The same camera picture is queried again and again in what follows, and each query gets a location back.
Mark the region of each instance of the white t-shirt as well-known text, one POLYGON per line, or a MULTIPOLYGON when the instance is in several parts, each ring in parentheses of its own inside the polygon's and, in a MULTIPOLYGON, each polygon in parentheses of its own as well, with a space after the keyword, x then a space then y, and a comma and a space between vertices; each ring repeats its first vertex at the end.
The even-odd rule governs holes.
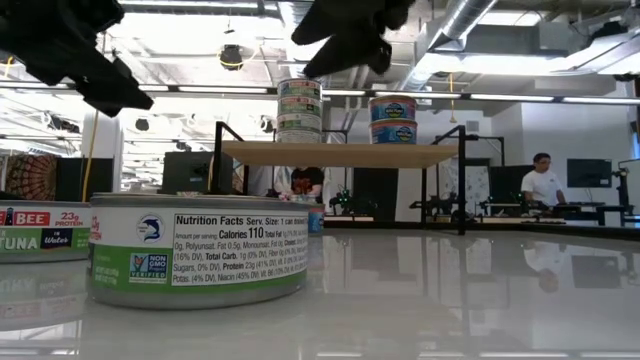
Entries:
POLYGON ((557 192, 562 190, 560 180, 551 171, 539 173, 531 171, 522 178, 522 191, 533 193, 533 200, 554 206, 558 204, 557 192))
POLYGON ((565 257, 566 253, 560 251, 560 245, 554 243, 536 241, 533 249, 524 250, 527 265, 536 272, 549 269, 558 275, 565 257))

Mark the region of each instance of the computer monitor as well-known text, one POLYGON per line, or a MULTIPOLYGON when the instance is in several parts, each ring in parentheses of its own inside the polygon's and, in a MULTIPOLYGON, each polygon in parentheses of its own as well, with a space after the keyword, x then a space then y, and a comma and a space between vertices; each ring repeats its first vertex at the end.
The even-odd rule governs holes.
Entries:
MULTIPOLYGON (((87 158, 58 158, 56 168, 56 201, 82 201, 87 158)), ((113 158, 91 159, 87 199, 94 193, 113 191, 113 158)))
MULTIPOLYGON (((162 194, 182 192, 209 192, 209 168, 213 165, 213 152, 168 152, 164 155, 162 173, 162 194)), ((226 154, 221 156, 220 190, 232 194, 233 159, 226 154)))
POLYGON ((610 188, 611 160, 567 159, 567 187, 610 188))
POLYGON ((522 189, 522 178, 533 165, 495 166, 489 169, 489 192, 494 203, 516 203, 522 189))

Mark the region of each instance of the white wall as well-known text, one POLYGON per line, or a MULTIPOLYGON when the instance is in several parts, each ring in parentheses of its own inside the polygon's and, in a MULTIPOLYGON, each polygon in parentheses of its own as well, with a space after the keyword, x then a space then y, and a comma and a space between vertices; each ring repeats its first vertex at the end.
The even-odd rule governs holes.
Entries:
POLYGON ((491 119, 493 136, 504 137, 505 165, 521 165, 524 159, 522 104, 514 104, 491 119))

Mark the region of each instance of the ceiling duct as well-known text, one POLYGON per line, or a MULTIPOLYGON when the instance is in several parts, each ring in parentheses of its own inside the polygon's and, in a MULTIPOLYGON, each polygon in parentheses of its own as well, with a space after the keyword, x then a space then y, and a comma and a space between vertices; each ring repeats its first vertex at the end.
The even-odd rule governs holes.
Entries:
MULTIPOLYGON (((422 90, 432 75, 427 70, 429 60, 424 55, 445 44, 458 41, 460 42, 458 50, 464 50, 466 36, 497 2, 498 0, 449 0, 445 15, 440 20, 440 28, 429 45, 422 49, 422 58, 400 84, 398 90, 422 90)), ((426 27, 423 28, 421 35, 427 36, 426 27)))
POLYGON ((466 37, 498 0, 449 0, 438 33, 427 51, 466 37))

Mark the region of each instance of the green label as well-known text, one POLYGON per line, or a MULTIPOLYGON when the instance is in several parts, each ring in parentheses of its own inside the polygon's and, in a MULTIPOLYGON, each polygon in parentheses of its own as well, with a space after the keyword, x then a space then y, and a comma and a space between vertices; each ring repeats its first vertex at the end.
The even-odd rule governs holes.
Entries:
POLYGON ((202 294, 250 290, 295 283, 306 270, 288 276, 210 286, 171 286, 173 249, 105 246, 94 244, 91 282, 123 292, 202 294))
POLYGON ((89 228, 0 228, 0 253, 84 251, 89 228))

